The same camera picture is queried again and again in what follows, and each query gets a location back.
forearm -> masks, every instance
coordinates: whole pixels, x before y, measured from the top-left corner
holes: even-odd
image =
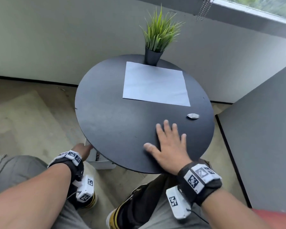
[[[0,194],[0,229],[51,228],[67,197],[71,171],[55,164]]]
[[[252,210],[223,189],[206,198],[202,209],[216,229],[270,229]]]

gray partition panel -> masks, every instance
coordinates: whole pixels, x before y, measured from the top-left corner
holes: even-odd
[[[252,208],[286,211],[286,68],[219,120]]]

black wrist strap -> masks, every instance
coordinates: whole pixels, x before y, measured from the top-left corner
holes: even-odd
[[[80,163],[78,164],[78,166],[75,166],[72,162],[72,160],[68,159],[68,158],[59,158],[54,160],[49,167],[51,167],[54,164],[57,163],[64,163],[66,164],[70,171],[71,171],[71,183],[73,181],[81,181],[82,177],[83,177],[83,173],[84,173],[84,163],[83,161],[80,161]]]
[[[199,176],[197,174],[197,170],[194,171],[191,169],[194,166],[197,167],[196,169],[202,171],[204,176]],[[190,164],[184,166],[177,175],[179,182],[178,189],[190,205],[197,203],[199,206],[201,206],[201,204],[210,194],[222,186],[220,179],[221,177],[207,166],[203,166],[204,165],[198,165],[197,162],[191,162]],[[206,177],[207,175],[211,175],[209,177],[213,177],[212,175],[215,175],[218,179],[213,179],[211,181],[209,179],[209,182],[205,183],[202,179],[204,179],[203,177]]]

green grass leaves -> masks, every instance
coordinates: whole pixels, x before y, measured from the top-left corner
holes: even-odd
[[[157,8],[154,15],[151,16],[151,22],[147,22],[147,31],[143,30],[145,37],[145,46],[155,52],[163,52],[164,49],[173,41],[175,37],[179,35],[180,27],[183,25],[180,23],[172,23],[172,18],[175,14],[162,15],[162,6],[159,16],[157,15]]]

red object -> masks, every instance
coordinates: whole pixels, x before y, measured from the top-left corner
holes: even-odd
[[[273,229],[286,229],[286,213],[252,209]]]

